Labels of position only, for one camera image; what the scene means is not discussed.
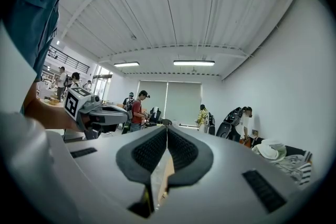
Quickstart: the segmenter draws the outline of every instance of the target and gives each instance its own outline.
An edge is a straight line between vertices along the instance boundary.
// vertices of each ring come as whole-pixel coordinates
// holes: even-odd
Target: white ceiling
[[[194,73],[224,79],[260,46],[291,2],[60,0],[58,40],[124,76],[192,76],[192,67],[175,67],[173,60],[205,59],[216,63]],[[125,61],[140,66],[113,66]]]

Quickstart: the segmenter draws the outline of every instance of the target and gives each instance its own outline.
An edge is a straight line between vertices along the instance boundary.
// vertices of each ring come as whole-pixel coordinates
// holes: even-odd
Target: window blind
[[[166,99],[167,82],[160,81],[140,81],[139,92],[145,90],[150,98],[146,98],[141,102],[141,107],[147,109],[150,113],[155,106],[159,107],[161,117],[163,117],[164,104]]]
[[[187,125],[196,125],[201,105],[201,84],[169,82],[165,118]]]

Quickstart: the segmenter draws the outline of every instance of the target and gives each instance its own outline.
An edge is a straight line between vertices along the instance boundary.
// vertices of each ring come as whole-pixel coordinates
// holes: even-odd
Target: ceiling light
[[[197,60],[177,60],[175,66],[213,66],[215,61],[197,61]]]
[[[139,66],[138,62],[121,62],[121,63],[115,63],[115,67],[134,67]]]

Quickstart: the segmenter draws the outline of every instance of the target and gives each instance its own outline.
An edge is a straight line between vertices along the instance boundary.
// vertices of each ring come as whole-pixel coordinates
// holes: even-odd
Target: ceiling beam
[[[75,52],[83,55],[84,57],[91,59],[92,61],[98,63],[99,58],[94,55],[92,52],[88,51],[86,48],[84,48],[83,46],[79,45],[77,42],[73,41],[71,38],[69,37],[65,37],[62,40],[66,46],[68,46],[70,49],[73,49]],[[112,71],[113,73],[116,73],[122,77],[125,77],[125,74],[123,72],[121,72],[118,68],[116,68],[115,66],[105,62],[105,63],[98,63],[99,65],[101,65],[102,67],[105,67],[106,69]]]
[[[178,82],[206,82],[221,81],[220,76],[197,74],[127,74],[128,78],[138,80],[178,81]]]
[[[67,23],[67,26],[62,32],[61,39],[65,37],[67,34],[68,30],[72,26],[72,24],[75,22],[75,20],[78,18],[78,16],[82,13],[82,11],[92,2],[93,0],[84,0],[80,6],[76,9],[75,13],[72,15],[70,18],[69,22]]]
[[[149,55],[160,55],[160,54],[175,54],[175,55],[185,55],[197,57],[200,55],[223,55],[235,58],[245,59],[247,56],[242,50],[235,47],[204,47],[204,45],[170,45],[166,47],[154,47],[142,50],[133,50],[122,52],[120,54],[114,54],[100,58],[98,63],[115,61],[118,59],[132,58],[132,57],[148,57]]]
[[[245,49],[248,54],[252,54],[262,43],[266,40],[265,37],[268,37],[269,34],[272,33],[273,29],[277,26],[279,21],[282,19],[284,15],[286,15],[286,11],[289,6],[292,4],[293,0],[287,0],[286,4],[283,6],[281,12],[273,13],[267,23],[261,26],[261,30],[258,35],[251,41],[249,46]],[[249,56],[245,57],[245,59],[238,59],[233,65],[226,68],[220,75],[222,76],[222,80],[226,79],[229,75],[231,75],[238,67],[244,64],[245,60],[247,60]]]

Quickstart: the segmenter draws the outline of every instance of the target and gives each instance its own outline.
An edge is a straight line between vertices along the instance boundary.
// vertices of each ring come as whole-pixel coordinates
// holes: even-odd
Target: yellow floral shirt
[[[205,118],[208,116],[209,112],[206,109],[200,110],[197,118],[197,123],[202,125],[205,123]]]

